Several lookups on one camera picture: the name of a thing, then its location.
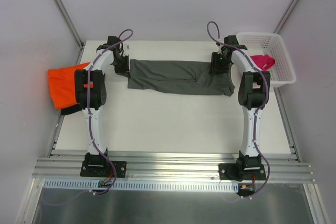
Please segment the grey t shirt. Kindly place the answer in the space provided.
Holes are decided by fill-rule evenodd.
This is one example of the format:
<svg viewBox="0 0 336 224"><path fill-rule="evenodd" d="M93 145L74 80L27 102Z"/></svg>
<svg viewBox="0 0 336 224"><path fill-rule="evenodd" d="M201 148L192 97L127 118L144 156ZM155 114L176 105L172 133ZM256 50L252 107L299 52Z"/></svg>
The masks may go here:
<svg viewBox="0 0 336 224"><path fill-rule="evenodd" d="M210 73L210 67L209 62L132 59L128 88L182 95L233 95L230 74Z"/></svg>

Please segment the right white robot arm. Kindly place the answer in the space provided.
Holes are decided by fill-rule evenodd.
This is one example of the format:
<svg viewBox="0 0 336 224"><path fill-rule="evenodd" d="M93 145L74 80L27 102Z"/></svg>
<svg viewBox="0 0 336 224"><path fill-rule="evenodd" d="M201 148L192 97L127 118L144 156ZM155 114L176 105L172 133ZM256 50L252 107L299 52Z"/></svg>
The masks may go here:
<svg viewBox="0 0 336 224"><path fill-rule="evenodd" d="M224 41L212 38L218 52L212 54L211 72L223 73L235 65L242 75L238 90L238 103L244 116L243 142L238 158L233 164L223 165L226 176L247 179L253 173L263 173L263 155L259 148L260 124L265 105L269 100L270 73L262 71L240 45L236 36L227 36Z"/></svg>

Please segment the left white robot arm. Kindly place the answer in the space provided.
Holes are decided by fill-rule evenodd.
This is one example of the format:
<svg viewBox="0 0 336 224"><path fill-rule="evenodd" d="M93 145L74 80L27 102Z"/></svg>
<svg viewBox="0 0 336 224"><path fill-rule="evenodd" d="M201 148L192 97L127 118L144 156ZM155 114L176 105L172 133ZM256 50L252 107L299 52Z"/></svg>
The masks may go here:
<svg viewBox="0 0 336 224"><path fill-rule="evenodd" d="M123 40L109 36L96 50L96 57L85 68L75 71L75 98L85 115L88 128L88 149L83 166L99 176L110 170L108 140L103 136L102 110L107 101L106 69L114 67L117 75L130 77L129 56L125 54Z"/></svg>

